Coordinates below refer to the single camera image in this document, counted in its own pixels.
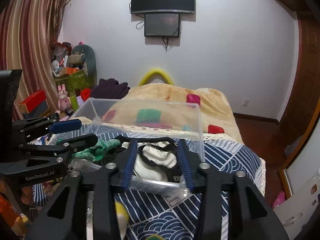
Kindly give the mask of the wall power outlet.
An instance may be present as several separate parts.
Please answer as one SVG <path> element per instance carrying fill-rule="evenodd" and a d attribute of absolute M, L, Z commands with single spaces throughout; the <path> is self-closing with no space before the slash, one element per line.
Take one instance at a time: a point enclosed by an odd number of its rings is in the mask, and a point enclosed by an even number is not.
<path fill-rule="evenodd" d="M 244 100 L 244 101 L 242 102 L 242 105 L 243 105 L 243 106 L 248 106 L 248 103 L 249 103 L 248 100 Z"/>

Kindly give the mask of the dark purple clothing pile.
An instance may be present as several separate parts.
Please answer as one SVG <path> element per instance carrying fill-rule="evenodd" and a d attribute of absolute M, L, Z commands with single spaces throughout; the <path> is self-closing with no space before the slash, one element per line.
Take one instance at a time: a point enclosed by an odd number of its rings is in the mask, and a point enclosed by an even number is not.
<path fill-rule="evenodd" d="M 116 79 L 100 79 L 91 91 L 90 97 L 96 99 L 122 99 L 130 90 L 127 82 L 119 83 Z"/>

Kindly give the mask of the yellow green sponge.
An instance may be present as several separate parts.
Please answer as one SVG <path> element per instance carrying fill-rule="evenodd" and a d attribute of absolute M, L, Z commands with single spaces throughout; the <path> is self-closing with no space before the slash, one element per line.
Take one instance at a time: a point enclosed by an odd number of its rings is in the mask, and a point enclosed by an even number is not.
<path fill-rule="evenodd" d="M 154 235 L 148 236 L 145 240 L 164 240 L 164 238 L 162 238 L 159 235 L 154 234 Z"/>

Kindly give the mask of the yellow white plush doll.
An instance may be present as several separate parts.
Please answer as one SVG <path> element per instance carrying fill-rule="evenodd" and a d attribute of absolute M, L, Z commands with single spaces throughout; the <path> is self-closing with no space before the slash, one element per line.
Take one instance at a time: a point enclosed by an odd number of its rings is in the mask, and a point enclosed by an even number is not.
<path fill-rule="evenodd" d="M 123 240 L 126 235 L 127 224 L 129 222 L 129 214 L 123 204 L 115 201 L 116 215 L 119 226 L 120 237 Z"/>

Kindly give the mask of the clear plastic storage box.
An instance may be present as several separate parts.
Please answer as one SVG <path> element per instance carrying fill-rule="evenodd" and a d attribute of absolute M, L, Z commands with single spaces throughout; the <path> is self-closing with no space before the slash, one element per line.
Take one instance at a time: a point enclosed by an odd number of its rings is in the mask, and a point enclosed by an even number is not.
<path fill-rule="evenodd" d="M 111 100 L 89 98 L 71 116 L 79 119 L 79 129 L 51 137 L 49 144 L 86 134 L 95 134 L 108 141 L 121 135 L 134 141 L 134 146 L 152 141 L 174 142 L 177 167 L 181 175 L 166 175 L 160 168 L 138 173 L 135 168 L 142 162 L 139 153 L 132 157 L 117 153 L 106 156 L 99 165 L 116 163 L 118 173 L 111 179 L 116 192 L 142 191 L 164 196 L 201 193 L 206 189 L 206 178 L 200 171 L 205 161 L 200 108 L 194 103 Z"/>

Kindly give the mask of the beige patchwork blanket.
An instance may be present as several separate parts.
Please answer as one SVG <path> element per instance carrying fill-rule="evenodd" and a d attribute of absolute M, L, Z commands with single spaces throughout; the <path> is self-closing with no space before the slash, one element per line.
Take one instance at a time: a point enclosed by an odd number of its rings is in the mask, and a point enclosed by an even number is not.
<path fill-rule="evenodd" d="M 151 83 L 130 89 L 123 99 L 170 102 L 168 110 L 160 110 L 162 113 L 159 123 L 172 128 L 190 126 L 191 109 L 199 106 L 203 133 L 225 133 L 235 141 L 243 142 L 229 102 L 219 90 L 192 90 L 164 83 Z"/>

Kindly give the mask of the grey green plush toy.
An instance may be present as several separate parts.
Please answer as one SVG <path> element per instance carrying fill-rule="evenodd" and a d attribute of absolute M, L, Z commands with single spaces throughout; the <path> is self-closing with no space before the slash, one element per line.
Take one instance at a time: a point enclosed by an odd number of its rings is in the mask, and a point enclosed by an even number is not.
<path fill-rule="evenodd" d="M 87 77 L 92 77 L 96 72 L 96 58 L 94 50 L 86 45 L 80 44 L 71 50 L 67 66 L 79 68 Z"/>

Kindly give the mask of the silver metallic scrubber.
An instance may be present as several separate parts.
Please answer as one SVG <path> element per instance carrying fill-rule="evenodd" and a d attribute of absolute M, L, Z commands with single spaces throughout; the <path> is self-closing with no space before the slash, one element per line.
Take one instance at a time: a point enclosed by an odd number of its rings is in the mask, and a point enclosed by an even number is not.
<path fill-rule="evenodd" d="M 101 169 L 100 165 L 94 164 L 88 160 L 85 159 L 73 159 L 68 164 L 68 170 L 69 171 L 80 171 L 82 173 L 90 173 L 95 172 Z"/>

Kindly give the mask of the pink rabbit toy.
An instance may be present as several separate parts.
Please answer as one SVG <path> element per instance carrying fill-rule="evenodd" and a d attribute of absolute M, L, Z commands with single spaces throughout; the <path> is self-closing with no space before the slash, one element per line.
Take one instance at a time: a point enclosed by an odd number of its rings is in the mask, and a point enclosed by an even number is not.
<path fill-rule="evenodd" d="M 71 99 L 66 91 L 65 84 L 58 85 L 58 107 L 61 113 L 65 113 L 67 116 L 73 114 Z"/>

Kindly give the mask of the yellow curved pillow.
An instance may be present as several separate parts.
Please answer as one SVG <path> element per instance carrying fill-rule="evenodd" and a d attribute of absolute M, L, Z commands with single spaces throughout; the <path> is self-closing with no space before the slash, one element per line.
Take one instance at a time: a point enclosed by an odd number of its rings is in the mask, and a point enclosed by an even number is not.
<path fill-rule="evenodd" d="M 167 85 L 172 85 L 174 86 L 174 82 L 171 79 L 171 77 L 169 76 L 169 74 L 167 72 L 165 72 L 163 69 L 161 68 L 152 68 L 150 69 L 140 80 L 139 82 L 139 86 L 143 86 L 143 85 L 147 85 L 148 83 L 150 83 L 151 81 L 155 80 L 155 79 L 159 79 L 161 80 L 163 83 L 167 84 Z"/>

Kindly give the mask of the green knitted cloth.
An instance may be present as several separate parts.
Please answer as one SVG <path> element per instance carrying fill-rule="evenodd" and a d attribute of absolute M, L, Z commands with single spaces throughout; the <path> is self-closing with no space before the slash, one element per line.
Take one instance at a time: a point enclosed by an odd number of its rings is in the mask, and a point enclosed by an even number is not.
<path fill-rule="evenodd" d="M 118 146 L 120 146 L 120 140 L 118 139 L 110 139 L 108 141 L 98 139 L 97 143 L 92 147 L 85 145 L 73 148 L 66 162 L 70 164 L 74 159 L 82 159 L 97 163 L 110 155 L 114 155 L 113 152 Z"/>

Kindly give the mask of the small wall monitor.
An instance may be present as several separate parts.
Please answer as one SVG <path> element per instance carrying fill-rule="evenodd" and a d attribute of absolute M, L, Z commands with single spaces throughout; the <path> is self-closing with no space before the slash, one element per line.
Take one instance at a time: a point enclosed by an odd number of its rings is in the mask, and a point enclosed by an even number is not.
<path fill-rule="evenodd" d="M 145 14 L 145 37 L 179 37 L 181 17 L 180 14 L 151 13 Z"/>

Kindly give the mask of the wooden door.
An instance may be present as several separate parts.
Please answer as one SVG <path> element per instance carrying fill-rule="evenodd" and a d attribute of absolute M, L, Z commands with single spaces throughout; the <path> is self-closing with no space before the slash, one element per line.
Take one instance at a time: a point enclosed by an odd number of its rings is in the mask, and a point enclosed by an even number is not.
<path fill-rule="evenodd" d="M 287 142 L 299 143 L 281 169 L 287 169 L 308 142 L 319 116 L 319 22 L 310 12 L 299 12 L 298 64 L 289 101 L 280 121 Z"/>

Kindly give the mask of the green storage box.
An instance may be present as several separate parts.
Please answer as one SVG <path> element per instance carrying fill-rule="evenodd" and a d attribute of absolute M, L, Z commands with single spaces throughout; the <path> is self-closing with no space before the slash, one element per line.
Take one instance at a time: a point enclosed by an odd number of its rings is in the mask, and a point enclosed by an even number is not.
<path fill-rule="evenodd" d="M 54 77 L 54 79 L 56 86 L 64 84 L 67 92 L 91 88 L 94 85 L 93 77 L 87 76 L 83 70 L 69 75 L 57 76 Z"/>

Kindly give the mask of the blue white patterned bedspread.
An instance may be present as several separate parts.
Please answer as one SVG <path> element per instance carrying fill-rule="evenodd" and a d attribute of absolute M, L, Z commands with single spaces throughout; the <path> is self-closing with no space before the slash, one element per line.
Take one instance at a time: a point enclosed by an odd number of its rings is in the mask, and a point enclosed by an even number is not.
<path fill-rule="evenodd" d="M 119 135 L 129 138 L 179 139 L 177 133 L 160 129 L 85 124 L 76 132 L 54 136 L 50 142 L 55 144 L 63 139 L 88 133 L 94 133 L 104 141 Z M 225 173 L 243 171 L 261 193 L 265 192 L 265 161 L 250 148 L 226 134 L 205 134 L 203 145 L 204 159 L 208 164 Z M 191 194 L 185 189 L 160 189 L 137 181 L 132 189 L 116 194 L 115 200 L 123 204 L 129 214 L 124 239 L 146 239 L 154 234 L 164 239 L 192 239 L 195 235 L 201 204 L 200 194 Z"/>

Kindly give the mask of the red and blue box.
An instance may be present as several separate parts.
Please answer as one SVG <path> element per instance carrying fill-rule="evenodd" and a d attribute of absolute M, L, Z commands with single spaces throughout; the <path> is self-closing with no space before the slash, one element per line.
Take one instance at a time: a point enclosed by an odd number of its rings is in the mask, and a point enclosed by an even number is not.
<path fill-rule="evenodd" d="M 44 90 L 31 94 L 19 105 L 24 119 L 43 117 L 50 112 L 47 97 Z"/>

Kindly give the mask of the striped red beige curtain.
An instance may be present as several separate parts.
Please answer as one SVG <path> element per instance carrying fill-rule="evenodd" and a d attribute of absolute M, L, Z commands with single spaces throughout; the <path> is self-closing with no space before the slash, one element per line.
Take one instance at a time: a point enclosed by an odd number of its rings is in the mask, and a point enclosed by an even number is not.
<path fill-rule="evenodd" d="M 51 62 L 66 0 L 10 0 L 1 12 L 1 69 L 22 70 L 13 120 L 23 118 L 19 103 L 44 90 L 51 111 L 57 91 Z"/>

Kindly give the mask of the white panel with cutouts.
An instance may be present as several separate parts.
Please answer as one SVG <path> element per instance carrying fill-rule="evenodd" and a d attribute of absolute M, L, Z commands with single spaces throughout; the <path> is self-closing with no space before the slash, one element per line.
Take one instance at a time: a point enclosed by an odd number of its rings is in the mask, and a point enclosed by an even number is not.
<path fill-rule="evenodd" d="M 289 239 L 295 239 L 305 228 L 319 206 L 319 170 L 299 189 L 291 185 L 292 196 L 274 208 Z"/>

